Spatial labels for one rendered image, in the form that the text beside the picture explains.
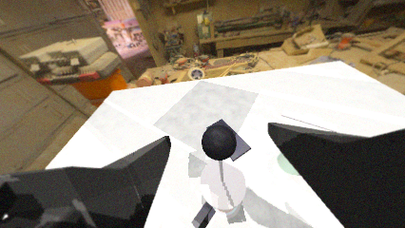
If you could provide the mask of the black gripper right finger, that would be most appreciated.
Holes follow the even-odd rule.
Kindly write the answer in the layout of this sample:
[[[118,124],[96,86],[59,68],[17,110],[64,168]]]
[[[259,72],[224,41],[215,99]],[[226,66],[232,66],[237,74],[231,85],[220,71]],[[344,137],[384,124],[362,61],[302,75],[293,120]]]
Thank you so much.
[[[405,128],[369,137],[271,122],[267,133],[344,228],[405,227]]]

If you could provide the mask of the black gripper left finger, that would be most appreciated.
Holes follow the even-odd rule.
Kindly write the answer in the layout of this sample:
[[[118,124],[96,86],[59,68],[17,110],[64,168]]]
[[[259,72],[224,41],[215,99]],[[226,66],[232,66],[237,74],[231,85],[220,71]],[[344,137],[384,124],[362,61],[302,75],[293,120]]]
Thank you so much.
[[[86,228],[145,228],[171,149],[169,136],[103,167],[0,175],[18,197],[9,212],[73,207]]]

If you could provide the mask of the french press coffee maker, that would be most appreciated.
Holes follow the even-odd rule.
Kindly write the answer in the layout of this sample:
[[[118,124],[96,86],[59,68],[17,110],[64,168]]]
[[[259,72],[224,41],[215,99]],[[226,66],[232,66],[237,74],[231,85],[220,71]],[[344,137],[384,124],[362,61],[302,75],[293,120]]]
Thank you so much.
[[[230,158],[237,146],[234,133],[224,125],[213,125],[202,135],[202,149],[211,161],[202,171],[201,189],[206,202],[192,219],[194,228],[206,228],[214,215],[233,218],[241,208],[246,181]]]

